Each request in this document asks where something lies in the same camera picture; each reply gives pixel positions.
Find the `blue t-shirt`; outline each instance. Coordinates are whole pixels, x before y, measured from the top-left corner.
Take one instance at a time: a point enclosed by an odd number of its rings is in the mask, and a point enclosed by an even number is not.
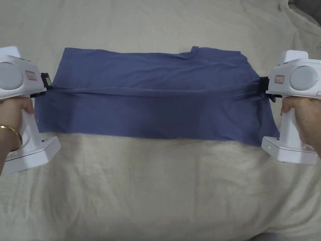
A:
[[[236,140],[278,137],[259,76],[238,51],[181,54],[66,48],[36,98],[40,132]]]

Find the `gold bracelet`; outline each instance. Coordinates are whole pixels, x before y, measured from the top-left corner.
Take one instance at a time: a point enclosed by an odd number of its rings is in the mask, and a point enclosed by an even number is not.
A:
[[[13,131],[14,134],[16,134],[16,135],[19,137],[19,139],[20,139],[20,146],[19,146],[17,149],[12,150],[11,152],[18,150],[18,149],[22,146],[22,143],[23,143],[23,142],[22,142],[22,136],[20,135],[20,133],[17,132],[16,129],[14,129],[14,128],[10,127],[10,126],[0,126],[0,128],[1,128],[1,129],[9,129],[9,130]]]

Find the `red label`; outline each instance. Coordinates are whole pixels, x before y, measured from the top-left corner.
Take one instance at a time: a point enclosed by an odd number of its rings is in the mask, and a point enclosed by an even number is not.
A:
[[[283,84],[284,82],[284,75],[276,75],[274,79],[274,83]]]
[[[26,71],[27,78],[29,80],[37,80],[36,74],[31,71]]]

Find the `human hand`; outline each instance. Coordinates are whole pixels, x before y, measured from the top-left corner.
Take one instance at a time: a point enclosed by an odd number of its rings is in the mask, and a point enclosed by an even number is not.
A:
[[[315,150],[321,150],[321,100],[306,97],[286,97],[282,103],[282,113],[295,110],[300,139]]]
[[[20,131],[22,125],[22,111],[34,114],[32,100],[26,97],[10,98],[0,104],[0,125],[9,126]],[[5,140],[9,150],[14,150],[20,145],[20,140],[11,130],[0,129],[0,139]]]

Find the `beige cloth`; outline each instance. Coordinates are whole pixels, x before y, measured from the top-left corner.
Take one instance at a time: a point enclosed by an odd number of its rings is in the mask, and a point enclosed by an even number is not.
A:
[[[0,33],[0,47],[18,46],[52,77],[64,47],[240,50],[261,76],[288,49],[321,58],[321,29],[286,0],[0,1]],[[279,123],[280,102],[272,108]],[[0,240],[320,235],[320,167],[279,163],[235,142],[58,137],[51,163],[0,178]]]

